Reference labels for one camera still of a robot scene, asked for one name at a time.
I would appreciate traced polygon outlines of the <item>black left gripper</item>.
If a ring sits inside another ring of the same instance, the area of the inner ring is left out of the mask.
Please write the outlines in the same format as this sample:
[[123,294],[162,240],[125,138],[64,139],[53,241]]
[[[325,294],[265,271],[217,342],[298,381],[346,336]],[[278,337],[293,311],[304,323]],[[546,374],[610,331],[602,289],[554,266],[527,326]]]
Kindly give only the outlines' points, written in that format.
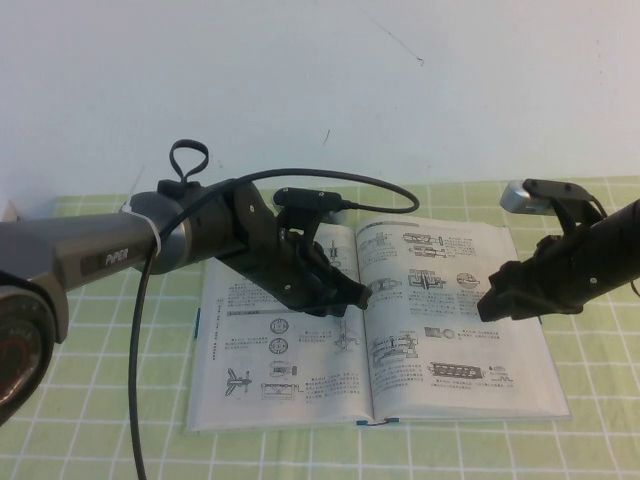
[[342,317],[348,306],[366,309],[369,287],[330,264],[323,247],[280,226],[257,187],[230,194],[232,251],[218,259],[271,294],[287,308],[316,317]]

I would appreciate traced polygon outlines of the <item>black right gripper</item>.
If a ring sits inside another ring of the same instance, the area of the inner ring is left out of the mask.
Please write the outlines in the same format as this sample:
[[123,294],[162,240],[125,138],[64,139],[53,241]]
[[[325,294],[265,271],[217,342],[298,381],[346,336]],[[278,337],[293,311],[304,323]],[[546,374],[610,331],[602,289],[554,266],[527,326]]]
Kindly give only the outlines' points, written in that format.
[[580,226],[544,237],[526,261],[504,263],[489,276],[490,289],[477,303],[481,321],[580,313],[585,303],[603,294],[590,240],[591,229]]

